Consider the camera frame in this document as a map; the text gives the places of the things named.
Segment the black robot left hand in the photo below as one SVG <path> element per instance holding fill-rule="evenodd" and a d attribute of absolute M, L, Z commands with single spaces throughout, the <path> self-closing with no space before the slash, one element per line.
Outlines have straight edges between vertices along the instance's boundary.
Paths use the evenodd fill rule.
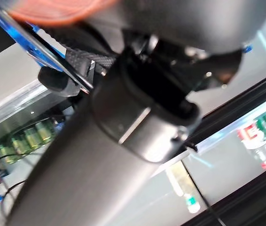
<path fill-rule="evenodd" d="M 186 96 L 217 69 L 228 80 L 243 44 L 266 20 L 266 0 L 118 0 L 93 11 L 109 22 L 203 50 L 181 70 L 125 48 L 24 183 L 8 226 L 103 226 L 199 124 Z"/>

